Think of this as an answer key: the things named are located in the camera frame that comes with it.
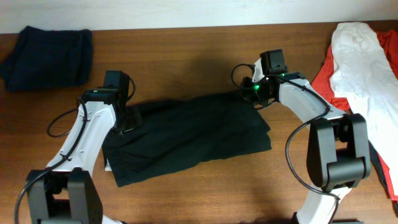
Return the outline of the black shorts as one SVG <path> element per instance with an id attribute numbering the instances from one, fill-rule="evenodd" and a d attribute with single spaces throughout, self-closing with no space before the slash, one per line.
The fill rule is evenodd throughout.
<path id="1" fill-rule="evenodd" d="M 140 125 L 109 133 L 103 154 L 118 187 L 201 162 L 268 151 L 270 127 L 238 91 L 132 105 Z"/>

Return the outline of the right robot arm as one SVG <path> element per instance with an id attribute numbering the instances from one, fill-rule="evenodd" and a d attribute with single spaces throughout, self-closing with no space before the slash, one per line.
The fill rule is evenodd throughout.
<path id="1" fill-rule="evenodd" d="M 290 72 L 281 49 L 261 53 L 250 68 L 252 77 L 243 78 L 240 85 L 243 98 L 259 109 L 281 103 L 302 122 L 287 139 L 285 158 L 293 176 L 309 192 L 291 222 L 334 223 L 342 199 L 371 172 L 365 118 L 334 107 L 302 73 Z M 296 173 L 289 155 L 293 137 L 303 128 L 309 129 L 306 163 L 310 184 Z"/>

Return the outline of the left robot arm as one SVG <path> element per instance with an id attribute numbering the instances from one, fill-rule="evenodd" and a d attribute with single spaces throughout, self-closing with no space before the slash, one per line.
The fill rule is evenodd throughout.
<path id="1" fill-rule="evenodd" d="M 123 136 L 141 123 L 137 110 L 126 106 L 134 85 L 124 72 L 108 70 L 103 86 L 79 97 L 76 120 L 62 147 L 46 168 L 30 171 L 21 192 L 32 223 L 114 223 L 103 213 L 92 175 L 106 136 Z"/>

